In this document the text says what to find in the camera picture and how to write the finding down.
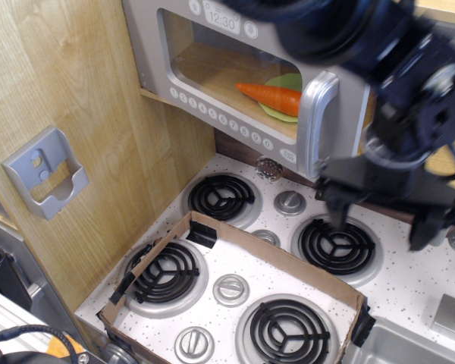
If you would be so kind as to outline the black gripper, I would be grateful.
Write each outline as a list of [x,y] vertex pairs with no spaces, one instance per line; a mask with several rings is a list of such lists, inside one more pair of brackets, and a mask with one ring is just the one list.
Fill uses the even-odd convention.
[[455,225],[455,189],[423,165],[391,169],[367,156],[328,160],[315,183],[335,228],[343,230],[353,204],[388,209],[413,218],[409,249],[439,246]]

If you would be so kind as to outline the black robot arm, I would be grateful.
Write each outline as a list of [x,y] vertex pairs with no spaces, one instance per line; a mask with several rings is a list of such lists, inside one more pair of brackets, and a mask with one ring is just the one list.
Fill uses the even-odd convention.
[[426,159],[455,142],[455,46],[411,1],[229,1],[236,12],[274,24],[298,61],[338,64],[376,93],[364,152],[327,160],[316,181],[333,225],[352,204],[369,202],[413,215],[412,251],[455,226],[449,177]]

